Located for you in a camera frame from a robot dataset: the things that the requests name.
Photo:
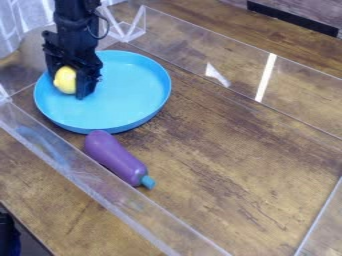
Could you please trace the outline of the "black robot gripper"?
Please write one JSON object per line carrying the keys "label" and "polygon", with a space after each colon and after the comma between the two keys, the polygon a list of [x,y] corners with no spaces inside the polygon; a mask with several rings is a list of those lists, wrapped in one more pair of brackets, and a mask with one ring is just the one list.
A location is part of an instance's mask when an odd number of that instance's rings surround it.
{"label": "black robot gripper", "polygon": [[58,31],[44,30],[43,51],[51,79],[63,66],[76,69],[76,98],[95,92],[100,80],[102,61],[95,53],[99,41],[99,18],[91,15],[74,21],[54,15]]}

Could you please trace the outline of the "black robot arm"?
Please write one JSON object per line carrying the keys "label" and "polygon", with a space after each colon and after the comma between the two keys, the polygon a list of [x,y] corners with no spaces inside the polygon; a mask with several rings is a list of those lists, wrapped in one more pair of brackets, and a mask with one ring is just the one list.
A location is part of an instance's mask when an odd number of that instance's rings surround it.
{"label": "black robot arm", "polygon": [[54,22],[56,31],[46,30],[43,51],[52,78],[62,67],[76,72],[76,93],[79,100],[95,92],[103,62],[96,55],[100,14],[96,8],[100,0],[55,0]]}

